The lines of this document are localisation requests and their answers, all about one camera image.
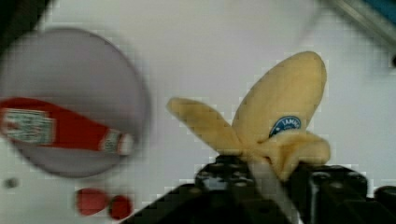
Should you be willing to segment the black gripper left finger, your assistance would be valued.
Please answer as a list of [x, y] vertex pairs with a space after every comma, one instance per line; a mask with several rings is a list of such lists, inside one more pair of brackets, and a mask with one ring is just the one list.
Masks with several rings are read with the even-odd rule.
[[291, 224], [261, 196], [248, 164], [218, 156], [190, 184], [170, 190], [120, 224]]

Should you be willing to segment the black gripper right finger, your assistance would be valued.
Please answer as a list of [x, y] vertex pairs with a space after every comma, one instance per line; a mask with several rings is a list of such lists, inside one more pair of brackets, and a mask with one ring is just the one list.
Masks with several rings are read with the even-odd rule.
[[286, 189], [304, 224], [396, 224], [395, 188], [370, 198], [367, 178], [344, 166], [301, 164]]

